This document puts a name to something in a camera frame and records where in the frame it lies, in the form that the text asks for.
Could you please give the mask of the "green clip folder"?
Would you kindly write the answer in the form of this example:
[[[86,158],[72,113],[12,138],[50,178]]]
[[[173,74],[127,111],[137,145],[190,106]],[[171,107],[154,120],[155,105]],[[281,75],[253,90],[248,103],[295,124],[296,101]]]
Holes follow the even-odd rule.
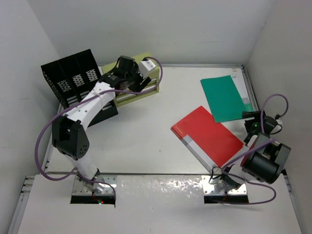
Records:
[[[237,75],[205,78],[200,81],[216,123],[242,119],[253,112],[245,83]]]

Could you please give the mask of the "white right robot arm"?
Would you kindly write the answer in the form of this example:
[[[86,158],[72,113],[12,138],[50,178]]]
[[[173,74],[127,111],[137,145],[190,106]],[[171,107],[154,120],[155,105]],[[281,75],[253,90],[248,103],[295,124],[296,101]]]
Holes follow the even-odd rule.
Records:
[[[260,111],[242,112],[247,136],[244,143],[250,149],[261,145],[262,148],[243,156],[239,165],[231,163],[226,166],[220,177],[227,190],[238,189],[244,181],[258,180],[274,183],[281,174],[290,155],[291,148],[276,140],[269,142],[271,135],[279,133],[283,128],[280,115],[267,116]]]

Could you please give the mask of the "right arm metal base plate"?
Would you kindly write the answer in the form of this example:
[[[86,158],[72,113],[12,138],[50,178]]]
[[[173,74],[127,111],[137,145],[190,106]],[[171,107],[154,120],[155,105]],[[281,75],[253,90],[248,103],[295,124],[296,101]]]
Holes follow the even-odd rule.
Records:
[[[207,196],[239,196],[247,195],[247,188],[245,184],[240,185],[237,189],[230,189],[229,185],[226,185],[219,178],[213,180],[209,175],[201,176],[201,185],[204,195]]]

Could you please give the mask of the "red file folder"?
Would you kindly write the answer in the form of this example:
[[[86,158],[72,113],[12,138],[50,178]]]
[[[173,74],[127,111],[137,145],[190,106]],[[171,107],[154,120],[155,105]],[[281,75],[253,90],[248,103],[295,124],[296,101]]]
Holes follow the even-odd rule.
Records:
[[[171,131],[208,172],[213,167],[222,167],[243,148],[243,142],[216,123],[203,106],[173,125]]]

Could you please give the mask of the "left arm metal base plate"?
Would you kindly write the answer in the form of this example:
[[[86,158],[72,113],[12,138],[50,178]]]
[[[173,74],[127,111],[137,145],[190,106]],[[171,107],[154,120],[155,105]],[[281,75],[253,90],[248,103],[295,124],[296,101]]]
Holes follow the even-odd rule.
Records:
[[[77,175],[74,180],[72,195],[83,196],[92,193],[95,195],[114,195],[113,188],[116,189],[117,187],[117,175],[101,174],[96,177],[96,181],[100,181],[100,183],[91,185]]]

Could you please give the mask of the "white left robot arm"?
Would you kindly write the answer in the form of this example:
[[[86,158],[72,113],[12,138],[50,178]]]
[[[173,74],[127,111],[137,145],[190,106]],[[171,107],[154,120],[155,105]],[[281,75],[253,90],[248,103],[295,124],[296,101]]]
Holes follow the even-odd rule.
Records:
[[[87,154],[90,143],[86,129],[96,115],[118,94],[129,89],[141,92],[150,82],[149,74],[156,65],[147,58],[139,63],[127,56],[118,58],[116,65],[103,74],[89,94],[67,113],[59,116],[52,123],[52,144],[86,181],[93,181],[98,174],[97,167]]]

